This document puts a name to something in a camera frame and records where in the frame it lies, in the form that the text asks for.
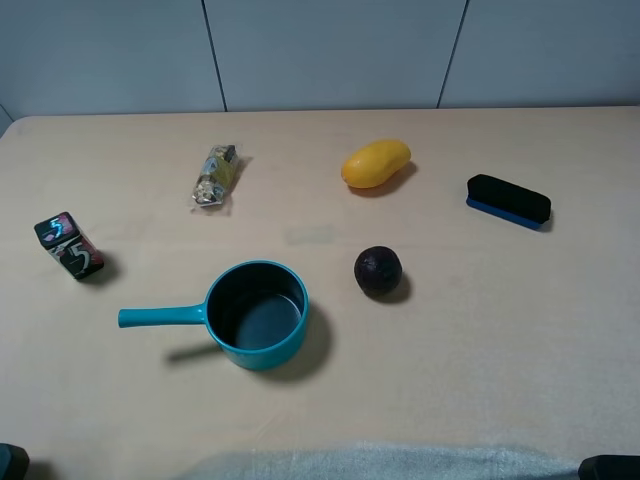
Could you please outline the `yellow mango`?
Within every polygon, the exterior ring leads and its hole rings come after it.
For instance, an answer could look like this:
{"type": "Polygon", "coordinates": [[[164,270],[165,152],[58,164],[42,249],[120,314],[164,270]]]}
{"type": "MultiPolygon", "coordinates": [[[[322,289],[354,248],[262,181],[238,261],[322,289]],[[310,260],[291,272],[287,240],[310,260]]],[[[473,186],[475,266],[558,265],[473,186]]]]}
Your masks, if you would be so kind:
{"type": "Polygon", "coordinates": [[[400,140],[374,141],[345,161],[341,168],[344,182],[352,188],[369,189],[384,184],[411,160],[411,150],[400,140]]]}

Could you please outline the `dark avocado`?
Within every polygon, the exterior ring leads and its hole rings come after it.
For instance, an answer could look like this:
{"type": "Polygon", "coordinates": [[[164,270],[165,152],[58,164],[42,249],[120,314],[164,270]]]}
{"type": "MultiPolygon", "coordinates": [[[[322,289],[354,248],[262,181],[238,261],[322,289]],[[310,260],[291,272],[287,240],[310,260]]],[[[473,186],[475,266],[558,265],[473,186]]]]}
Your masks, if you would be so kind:
{"type": "Polygon", "coordinates": [[[354,263],[356,282],[370,297],[393,291],[399,285],[402,275],[399,257],[386,246],[373,246],[363,250],[354,263]]]}

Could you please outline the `black object bottom left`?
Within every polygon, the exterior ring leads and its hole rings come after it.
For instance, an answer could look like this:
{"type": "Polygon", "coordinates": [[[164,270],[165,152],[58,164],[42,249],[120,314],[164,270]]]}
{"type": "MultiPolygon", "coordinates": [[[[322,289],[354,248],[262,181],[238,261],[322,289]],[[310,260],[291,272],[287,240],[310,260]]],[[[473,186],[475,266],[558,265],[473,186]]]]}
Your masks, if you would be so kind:
{"type": "Polygon", "coordinates": [[[29,464],[29,455],[23,448],[0,444],[0,480],[23,480],[29,464]]]}

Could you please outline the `clear snack packet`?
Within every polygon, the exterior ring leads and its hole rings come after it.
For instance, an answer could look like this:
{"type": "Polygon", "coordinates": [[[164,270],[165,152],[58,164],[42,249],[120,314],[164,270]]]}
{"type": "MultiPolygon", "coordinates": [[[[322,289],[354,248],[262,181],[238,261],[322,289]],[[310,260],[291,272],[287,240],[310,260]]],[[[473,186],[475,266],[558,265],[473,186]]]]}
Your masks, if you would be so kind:
{"type": "Polygon", "coordinates": [[[240,158],[234,144],[215,145],[205,160],[191,198],[199,207],[224,203],[235,181],[240,158]]]}

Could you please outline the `black object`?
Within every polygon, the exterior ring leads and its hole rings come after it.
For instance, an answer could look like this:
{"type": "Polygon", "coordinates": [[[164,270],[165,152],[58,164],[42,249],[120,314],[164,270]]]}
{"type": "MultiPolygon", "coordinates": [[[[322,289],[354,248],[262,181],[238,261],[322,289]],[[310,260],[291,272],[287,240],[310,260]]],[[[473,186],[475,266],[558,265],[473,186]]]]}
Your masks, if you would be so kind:
{"type": "Polygon", "coordinates": [[[23,448],[0,444],[0,480],[23,480],[29,464],[29,455],[23,448]]]}
{"type": "Polygon", "coordinates": [[[598,455],[583,460],[580,480],[640,480],[639,455],[598,455]]]}

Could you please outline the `black gum box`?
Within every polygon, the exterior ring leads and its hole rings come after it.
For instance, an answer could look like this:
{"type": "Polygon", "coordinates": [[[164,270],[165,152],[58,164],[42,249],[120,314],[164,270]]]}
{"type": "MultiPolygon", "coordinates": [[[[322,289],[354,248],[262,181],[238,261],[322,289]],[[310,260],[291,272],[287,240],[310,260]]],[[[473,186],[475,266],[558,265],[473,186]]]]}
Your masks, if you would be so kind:
{"type": "Polygon", "coordinates": [[[105,261],[68,211],[37,223],[35,234],[40,245],[75,280],[99,271],[105,261]]]}

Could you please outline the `black blue board eraser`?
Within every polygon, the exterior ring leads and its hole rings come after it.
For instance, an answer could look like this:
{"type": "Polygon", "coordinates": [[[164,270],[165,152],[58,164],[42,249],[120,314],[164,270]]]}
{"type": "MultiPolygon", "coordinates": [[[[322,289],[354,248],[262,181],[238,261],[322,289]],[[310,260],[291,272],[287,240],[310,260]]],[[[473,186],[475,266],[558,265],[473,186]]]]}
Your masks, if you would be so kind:
{"type": "Polygon", "coordinates": [[[466,203],[487,214],[539,230],[551,218],[551,200],[502,179],[478,174],[467,181],[466,203]]]}

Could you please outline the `pale green towel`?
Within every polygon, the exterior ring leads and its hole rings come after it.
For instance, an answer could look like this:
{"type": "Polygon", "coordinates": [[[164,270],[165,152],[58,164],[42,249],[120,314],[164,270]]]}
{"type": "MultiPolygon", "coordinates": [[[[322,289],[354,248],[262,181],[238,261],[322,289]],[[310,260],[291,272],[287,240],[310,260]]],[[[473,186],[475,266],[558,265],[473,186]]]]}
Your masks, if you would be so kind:
{"type": "Polygon", "coordinates": [[[364,443],[215,454],[183,479],[577,479],[579,463],[520,447],[364,443]]]}

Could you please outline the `black object bottom right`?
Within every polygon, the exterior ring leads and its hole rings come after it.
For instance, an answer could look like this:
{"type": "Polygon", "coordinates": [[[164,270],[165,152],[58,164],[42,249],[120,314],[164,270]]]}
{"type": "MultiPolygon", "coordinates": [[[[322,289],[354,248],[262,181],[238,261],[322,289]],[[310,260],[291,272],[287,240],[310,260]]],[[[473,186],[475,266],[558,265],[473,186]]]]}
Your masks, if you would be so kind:
{"type": "Polygon", "coordinates": [[[598,455],[583,460],[580,480],[640,480],[639,455],[598,455]]]}

